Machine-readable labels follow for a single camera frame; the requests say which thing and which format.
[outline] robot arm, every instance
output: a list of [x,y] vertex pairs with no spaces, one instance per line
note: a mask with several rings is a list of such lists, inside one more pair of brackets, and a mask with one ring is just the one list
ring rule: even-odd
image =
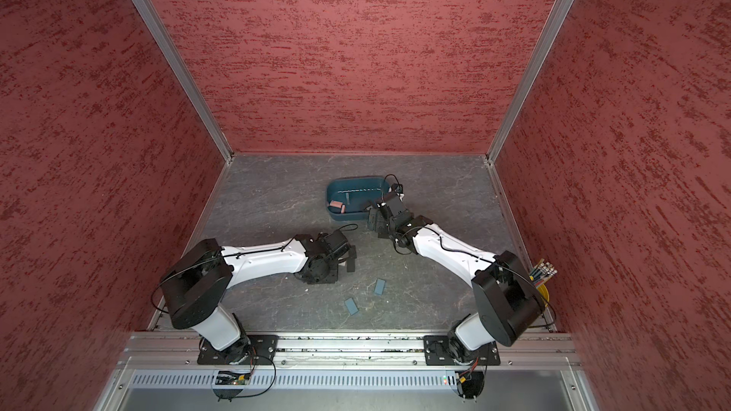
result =
[[340,230],[255,247],[220,247],[214,239],[206,239],[168,270],[160,288],[172,326],[193,328],[222,352],[227,363],[234,363],[246,355],[249,339],[220,303],[226,289],[277,273],[293,273],[311,285],[336,282],[346,252],[348,260],[354,259],[354,248]]
[[545,303],[513,253],[479,250],[427,217],[414,217],[396,191],[377,200],[374,208],[369,227],[380,237],[436,261],[472,287],[477,314],[450,332],[450,354],[455,360],[469,362],[477,349],[493,341],[511,346],[543,313]]

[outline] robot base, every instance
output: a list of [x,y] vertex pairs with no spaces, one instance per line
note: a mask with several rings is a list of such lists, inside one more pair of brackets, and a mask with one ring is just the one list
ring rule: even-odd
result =
[[223,351],[217,351],[205,338],[198,354],[198,365],[246,365],[251,362],[251,348],[258,357],[266,357],[269,361],[254,359],[257,365],[270,365],[276,354],[277,335],[249,335],[249,342],[239,340]]
[[468,358],[455,359],[450,353],[449,336],[427,335],[424,336],[424,356],[427,365],[454,366],[454,365],[470,365],[475,359],[478,359],[482,366],[500,365],[500,355],[497,350],[497,343],[492,342],[483,344],[480,349],[470,351]]

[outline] cable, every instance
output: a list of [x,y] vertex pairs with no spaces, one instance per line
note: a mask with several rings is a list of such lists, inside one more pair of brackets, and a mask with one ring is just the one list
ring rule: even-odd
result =
[[169,312],[167,312],[167,311],[165,311],[164,309],[162,309],[162,308],[159,308],[159,307],[158,307],[157,305],[155,305],[155,300],[154,300],[154,298],[155,298],[155,292],[157,292],[157,290],[158,290],[158,289],[160,288],[160,286],[162,286],[162,285],[163,285],[164,283],[166,283],[166,281],[167,281],[167,280],[169,280],[169,279],[171,279],[171,278],[174,278],[174,277],[178,276],[179,274],[185,273],[186,271],[188,271],[188,270],[190,270],[190,269],[194,269],[194,268],[195,268],[195,267],[197,267],[197,266],[201,266],[201,265],[203,265],[204,263],[208,263],[208,262],[213,262],[214,260],[219,260],[220,258],[227,258],[227,257],[236,257],[236,258],[238,259],[238,258],[240,258],[240,257],[241,257],[242,255],[247,255],[247,254],[254,254],[254,253],[257,253],[257,252],[284,251],[284,250],[285,250],[285,249],[287,248],[287,246],[289,246],[289,243],[292,243],[292,241],[293,241],[294,239],[295,239],[295,237],[293,236],[293,237],[292,237],[292,238],[290,238],[290,239],[289,239],[289,241],[288,241],[288,242],[287,242],[287,243],[286,243],[286,244],[285,244],[285,245],[284,245],[283,247],[281,247],[281,248],[278,248],[278,247],[276,247],[276,248],[274,248],[274,249],[271,249],[271,250],[263,250],[263,251],[247,251],[247,252],[236,252],[235,254],[226,254],[226,255],[223,255],[223,256],[221,256],[221,257],[215,257],[215,258],[213,258],[213,259],[211,259],[211,260],[204,260],[203,262],[198,262],[198,263],[194,263],[193,265],[191,265],[191,266],[190,266],[190,267],[188,267],[187,269],[185,269],[185,270],[182,270],[182,271],[178,271],[178,273],[175,273],[175,274],[171,274],[171,275],[170,275],[169,277],[167,277],[167,278],[163,279],[162,281],[160,281],[160,284],[159,284],[159,285],[157,285],[157,287],[156,287],[156,288],[154,288],[154,289],[153,289],[153,291],[152,291],[152,293],[150,294],[150,303],[152,304],[152,306],[153,306],[153,308],[154,308],[154,309],[156,309],[156,310],[160,311],[161,313],[164,313],[164,314],[166,314],[166,315],[169,315],[169,314],[170,314]]
[[157,307],[157,305],[155,305],[155,301],[153,300],[153,298],[155,297],[155,292],[156,292],[156,291],[157,291],[157,290],[158,290],[158,289],[160,288],[160,286],[162,286],[162,285],[163,285],[164,283],[168,282],[168,281],[169,281],[170,279],[172,279],[172,278],[174,278],[174,277],[178,276],[179,274],[183,274],[183,273],[185,273],[186,271],[188,271],[188,270],[190,270],[190,269],[194,269],[194,268],[195,268],[195,267],[197,267],[197,266],[201,266],[201,265],[203,265],[203,264],[206,264],[206,263],[209,263],[209,262],[214,262],[215,260],[220,260],[220,259],[221,259],[221,258],[220,258],[219,256],[216,256],[216,257],[214,257],[214,258],[212,258],[212,259],[209,259],[209,260],[204,260],[204,261],[202,261],[202,262],[194,263],[193,265],[191,265],[191,266],[190,266],[190,267],[188,267],[187,269],[185,269],[185,270],[181,270],[181,271],[178,271],[177,273],[171,274],[171,275],[170,275],[169,277],[167,277],[167,278],[163,279],[162,281],[160,281],[160,284],[159,284],[159,285],[157,285],[157,287],[156,287],[156,288],[154,288],[154,290],[153,290],[153,291],[152,291],[152,293],[150,294],[150,303],[152,304],[152,306],[154,306],[154,307],[155,307],[155,309],[156,309],[156,310],[158,310],[158,311],[160,311],[160,312],[162,312],[162,313],[164,313],[164,314],[168,315],[168,314],[169,314],[169,312],[165,311],[164,309],[158,308],[158,307]]
[[[398,181],[397,176],[394,175],[393,173],[389,173],[388,175],[386,175],[385,177],[383,177],[383,182],[384,183],[388,183],[388,180],[386,179],[388,177],[393,177],[396,180],[396,184],[399,185],[399,186],[401,186],[401,183]],[[383,198],[383,195],[384,195],[383,194],[383,185],[381,185],[381,198]]]
[[482,384],[480,385],[480,392],[477,392],[477,395],[482,395],[482,390],[485,388],[485,376],[488,375],[488,369],[485,368],[485,370],[482,372]]
[[274,386],[274,383],[276,382],[276,365],[274,364],[274,361],[272,359],[270,359],[269,357],[260,357],[259,355],[257,355],[256,358],[266,359],[267,361],[269,361],[269,363],[272,364],[272,367],[274,367],[274,379],[272,379],[272,382],[269,384],[269,387],[266,388],[263,392],[255,393],[254,395],[242,395],[240,397],[239,396],[236,396],[236,397],[228,398],[229,401],[232,400],[233,398],[251,398],[251,397],[258,397],[258,396],[260,396],[260,395],[262,395],[264,393],[269,392],[269,389],[272,388],[272,386]]
[[[345,227],[350,227],[351,225],[354,225],[355,228],[349,228],[349,229],[343,230]],[[345,224],[341,227],[336,228],[336,231],[340,231],[340,232],[352,232],[352,231],[356,231],[356,230],[358,230],[358,224]]]
[[[403,233],[403,235],[404,235],[404,236],[406,236],[406,235],[407,235],[407,233],[409,233],[409,232],[411,232],[411,231],[414,231],[414,230],[416,230],[416,229],[418,229],[418,228],[425,228],[425,229],[427,229],[427,230],[429,230],[429,231],[432,231],[432,232],[434,232],[434,233],[435,233],[435,234],[436,234],[436,235],[437,235],[437,236],[439,237],[439,246],[440,246],[440,247],[442,247],[442,249],[443,249],[443,250],[445,250],[445,251],[449,251],[449,252],[461,252],[461,253],[463,253],[463,254],[467,254],[467,255],[470,255],[470,256],[472,256],[472,257],[474,257],[474,258],[476,258],[476,259],[479,259],[479,260],[483,260],[483,261],[485,261],[485,262],[490,262],[490,261],[489,261],[489,260],[487,260],[487,259],[481,258],[481,257],[479,257],[479,256],[476,256],[476,255],[474,255],[474,254],[472,254],[472,253],[470,253],[470,252],[467,252],[467,251],[460,251],[460,250],[451,250],[451,249],[449,249],[449,248],[446,248],[446,247],[444,247],[444,244],[443,244],[443,242],[442,242],[442,235],[440,235],[440,234],[439,234],[439,232],[435,231],[435,230],[434,230],[433,228],[431,228],[431,227],[427,227],[427,226],[425,226],[425,225],[417,225],[416,227],[412,227],[412,228],[408,229],[408,230],[407,230],[406,232],[404,232],[404,233]],[[395,250],[396,252],[398,252],[398,250],[396,249],[396,240],[394,240],[394,241],[393,241],[393,249],[394,249],[394,250]],[[517,272],[516,272],[515,270],[511,270],[511,269],[510,269],[510,268],[509,268],[509,267],[507,266],[507,264],[506,264],[506,263],[500,263],[500,262],[498,262],[497,260],[496,260],[495,262],[493,262],[493,263],[497,263],[497,264],[498,264],[498,265],[499,265],[500,267],[502,267],[503,269],[506,269],[506,270],[507,270],[507,271],[509,271],[510,273],[513,273],[513,274],[514,274],[515,276],[517,276],[517,277],[521,278],[522,280],[524,280],[525,282],[527,282],[527,283],[528,283],[528,284],[529,284],[529,285],[531,286],[531,289],[533,289],[533,292],[537,293],[537,294],[538,294],[538,296],[540,296],[540,297],[541,297],[541,299],[542,299],[542,300],[543,300],[543,301],[545,302],[546,306],[547,306],[547,307],[549,308],[549,310],[548,310],[548,314],[550,315],[550,314],[551,314],[551,312],[553,312],[553,323],[550,323],[550,324],[543,324],[543,325],[530,325],[530,326],[528,326],[528,328],[548,328],[548,327],[551,327],[552,325],[554,325],[554,324],[555,324],[555,320],[557,319],[556,315],[557,315],[558,313],[556,313],[555,309],[553,309],[553,306],[551,306],[551,304],[550,304],[550,303],[548,303],[548,300],[546,299],[546,297],[544,297],[544,296],[543,296],[543,295],[542,295],[542,294],[541,294],[540,292],[538,292],[538,290],[537,290],[537,289],[536,289],[536,287],[535,287],[535,283],[534,283],[534,282],[530,282],[530,281],[528,281],[528,280],[527,280],[526,278],[524,278],[524,277],[523,277],[523,275],[521,275],[521,274],[517,273]]]
[[401,254],[401,255],[409,255],[409,254],[411,254],[411,251],[401,252],[401,251],[397,250],[396,249],[396,240],[395,239],[393,240],[393,250],[396,251],[398,254]]
[[476,358],[474,360],[474,363],[472,363],[472,367],[469,370],[462,371],[459,376],[464,376],[469,373],[469,379],[472,379],[472,371],[474,371],[474,368],[477,366],[477,362],[480,360],[480,358]]
[[254,362],[254,359],[257,357],[257,349],[254,347],[253,344],[250,344],[249,347],[252,351],[252,353],[249,355],[249,369],[251,370],[251,377],[253,377],[254,370],[257,368],[257,363]]
[[474,255],[474,254],[472,254],[471,252],[467,252],[467,251],[460,251],[460,250],[451,250],[451,249],[449,249],[449,248],[447,248],[447,247],[444,247],[444,243],[442,242],[442,235],[441,235],[441,234],[440,234],[439,232],[435,231],[435,230],[434,230],[433,228],[431,228],[431,227],[427,227],[426,225],[417,225],[416,227],[412,227],[412,228],[408,229],[408,230],[407,230],[406,232],[404,232],[404,233],[403,233],[403,235],[404,235],[404,236],[406,236],[406,235],[407,235],[407,233],[409,233],[409,232],[411,232],[411,231],[414,231],[414,230],[416,230],[416,229],[418,229],[418,228],[425,228],[425,229],[426,229],[426,230],[428,230],[428,231],[432,231],[432,232],[434,232],[434,233],[435,233],[435,234],[436,234],[436,235],[437,235],[437,236],[439,237],[439,246],[440,246],[440,247],[441,247],[441,248],[442,248],[443,250],[445,250],[445,251],[448,251],[448,252],[461,252],[462,254],[467,254],[467,255],[470,255],[471,257],[474,257],[474,258],[476,258],[476,259],[482,260],[482,261],[484,261],[484,262],[490,262],[490,263],[492,263],[492,262],[491,262],[490,260],[487,260],[487,259],[481,258],[481,257],[480,257],[479,255]]
[[550,308],[550,310],[548,311],[548,314],[551,314],[551,311],[553,311],[553,323],[543,324],[543,325],[530,325],[530,326],[528,326],[528,328],[547,328],[547,327],[550,327],[551,325],[555,324],[556,315],[558,315],[558,313],[556,313],[555,309],[553,309],[553,306],[551,306],[551,304],[548,303],[548,300],[546,300],[546,297],[544,297],[543,294],[541,294],[541,292],[538,292],[538,289],[536,289],[536,287],[535,287],[535,283],[528,281],[526,278],[523,277],[523,275],[521,275],[517,271],[511,270],[510,267],[508,267],[505,262],[496,262],[496,263],[501,268],[509,271],[510,273],[514,274],[515,276],[517,276],[517,277],[521,278],[522,280],[524,280],[525,282],[527,282],[531,286],[531,289],[533,289],[532,292],[538,294],[538,296],[541,297],[541,299],[546,303],[546,306],[548,308]]

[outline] red textured wall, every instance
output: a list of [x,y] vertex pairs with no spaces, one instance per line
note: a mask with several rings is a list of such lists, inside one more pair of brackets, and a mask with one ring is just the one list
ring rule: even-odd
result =
[[236,151],[485,152],[553,0],[152,0]]
[[576,0],[498,158],[602,411],[731,405],[731,0]]
[[0,408],[90,409],[222,158],[130,0],[0,16]]

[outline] metal vent grille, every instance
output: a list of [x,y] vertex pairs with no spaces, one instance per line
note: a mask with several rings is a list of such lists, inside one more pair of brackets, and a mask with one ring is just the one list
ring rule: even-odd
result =
[[[349,390],[452,390],[455,373],[447,371],[327,371],[277,370],[274,388]],[[264,389],[274,379],[271,370],[258,371],[245,388]],[[130,388],[241,388],[214,386],[215,371],[137,370]]]
[[137,370],[130,388],[195,389],[211,388],[216,371]]

